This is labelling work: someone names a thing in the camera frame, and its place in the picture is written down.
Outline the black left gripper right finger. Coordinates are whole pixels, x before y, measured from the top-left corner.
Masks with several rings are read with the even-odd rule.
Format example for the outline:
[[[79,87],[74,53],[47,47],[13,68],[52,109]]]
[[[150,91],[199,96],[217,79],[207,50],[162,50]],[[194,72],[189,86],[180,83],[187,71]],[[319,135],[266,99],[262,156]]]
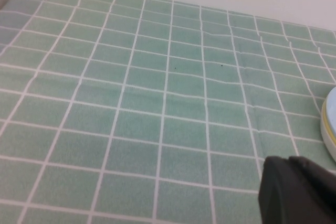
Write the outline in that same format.
[[[335,223],[335,175],[305,157],[290,157],[303,195],[300,208],[307,213],[305,223]]]

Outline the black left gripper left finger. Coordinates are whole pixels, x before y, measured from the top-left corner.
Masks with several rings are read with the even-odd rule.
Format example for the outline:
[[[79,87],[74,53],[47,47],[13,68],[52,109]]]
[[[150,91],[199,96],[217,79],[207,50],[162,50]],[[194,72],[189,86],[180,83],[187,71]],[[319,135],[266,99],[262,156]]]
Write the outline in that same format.
[[[287,159],[265,159],[259,189],[262,223],[313,223],[314,202]]]

